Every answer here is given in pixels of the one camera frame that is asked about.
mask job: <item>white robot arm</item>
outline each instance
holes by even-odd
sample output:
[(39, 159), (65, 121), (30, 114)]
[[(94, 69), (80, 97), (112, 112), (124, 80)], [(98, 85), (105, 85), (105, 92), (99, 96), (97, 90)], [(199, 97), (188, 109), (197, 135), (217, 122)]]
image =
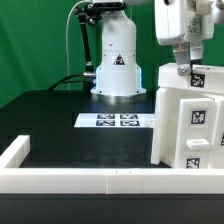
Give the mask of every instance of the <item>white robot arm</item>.
[(178, 74), (189, 75), (200, 64), (203, 40), (211, 39), (214, 23), (224, 22), (221, 0), (156, 0), (156, 35), (160, 45), (173, 45)]
[(126, 4), (149, 1), (92, 0), (87, 6), (88, 10), (92, 7), (95, 12), (102, 11), (102, 62), (96, 70), (96, 86), (91, 90), (94, 99), (132, 102), (145, 97), (141, 68), (136, 63), (136, 26), (124, 9)]

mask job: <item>screw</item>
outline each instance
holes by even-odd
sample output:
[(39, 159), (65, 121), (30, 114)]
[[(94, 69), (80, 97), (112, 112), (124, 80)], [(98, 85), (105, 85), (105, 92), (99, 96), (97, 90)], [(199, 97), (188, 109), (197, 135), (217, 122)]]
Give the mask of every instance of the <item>screw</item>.
[(187, 72), (187, 68), (186, 68), (186, 67), (182, 67), (182, 68), (181, 68), (181, 72), (182, 72), (182, 73), (186, 73), (186, 72)]
[(183, 48), (184, 50), (187, 49), (187, 48), (188, 48), (187, 44), (186, 44), (186, 43), (183, 43), (183, 44), (182, 44), (182, 48)]
[(173, 45), (173, 50), (174, 51), (177, 51), (178, 49), (179, 49), (179, 45), (178, 44)]

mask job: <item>black table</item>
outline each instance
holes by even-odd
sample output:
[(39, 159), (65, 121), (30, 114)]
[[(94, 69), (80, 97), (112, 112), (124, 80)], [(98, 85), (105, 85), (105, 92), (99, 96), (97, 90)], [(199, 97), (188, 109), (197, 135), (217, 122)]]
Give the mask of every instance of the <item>black table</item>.
[[(131, 104), (83, 92), (26, 92), (0, 110), (0, 153), (31, 136), (22, 168), (161, 168), (150, 163), (149, 128), (74, 128), (79, 113), (154, 113), (155, 93)], [(0, 223), (223, 223), (223, 195), (0, 194)]]

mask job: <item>cable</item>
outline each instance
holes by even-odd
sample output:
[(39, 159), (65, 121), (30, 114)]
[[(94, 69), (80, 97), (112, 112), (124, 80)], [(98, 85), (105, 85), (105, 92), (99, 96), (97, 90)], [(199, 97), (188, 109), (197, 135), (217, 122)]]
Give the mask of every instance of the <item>cable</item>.
[(83, 77), (83, 73), (78, 73), (78, 74), (75, 74), (75, 75), (69, 75), (69, 76), (66, 76), (62, 79), (60, 79), (59, 81), (57, 81), (55, 84), (53, 84), (52, 86), (50, 86), (48, 88), (49, 91), (53, 90), (55, 87), (57, 87), (58, 85), (62, 84), (62, 83), (66, 83), (65, 81), (69, 80), (69, 79), (72, 79), (72, 78), (76, 78), (76, 77)]
[(54, 85), (52, 85), (50, 88), (48, 88), (48, 91), (53, 91), (57, 86), (61, 84), (70, 84), (70, 83), (92, 83), (91, 81), (65, 81), (65, 82), (57, 82)]
[(82, 4), (82, 3), (85, 3), (85, 2), (90, 2), (90, 0), (84, 0), (84, 1), (80, 1), (78, 3), (76, 3), (71, 11), (69, 12), (69, 15), (68, 15), (68, 19), (67, 19), (67, 24), (66, 24), (66, 57), (67, 57), (67, 75), (69, 76), (70, 74), (70, 55), (69, 55), (69, 25), (70, 25), (70, 20), (71, 20), (71, 16), (73, 14), (73, 12), (75, 11), (75, 9), (78, 7), (78, 5)]

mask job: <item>black cable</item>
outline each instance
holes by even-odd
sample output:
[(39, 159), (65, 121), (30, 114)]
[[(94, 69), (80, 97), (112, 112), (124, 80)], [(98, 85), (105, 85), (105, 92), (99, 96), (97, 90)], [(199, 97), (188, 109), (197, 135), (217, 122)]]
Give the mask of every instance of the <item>black cable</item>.
[(82, 9), (77, 9), (77, 16), (79, 19), (79, 24), (80, 24), (81, 33), (82, 33), (82, 41), (83, 41), (84, 54), (86, 59), (86, 71), (93, 72), (94, 67), (93, 67), (93, 63), (91, 59), (88, 33), (86, 29), (86, 22), (87, 22), (86, 13)]
[(64, 81), (64, 82), (57, 82), (54, 85), (52, 85), (50, 88), (48, 88), (48, 91), (53, 91), (57, 86), (61, 84), (68, 84), (68, 83), (92, 83), (91, 81)]
[(59, 81), (57, 81), (55, 84), (53, 84), (52, 86), (50, 86), (48, 88), (49, 91), (52, 91), (54, 90), (58, 85), (64, 83), (66, 80), (69, 80), (69, 79), (72, 79), (72, 78), (76, 78), (76, 77), (83, 77), (83, 73), (77, 73), (77, 74), (74, 74), (74, 75), (68, 75), (62, 79), (60, 79)]

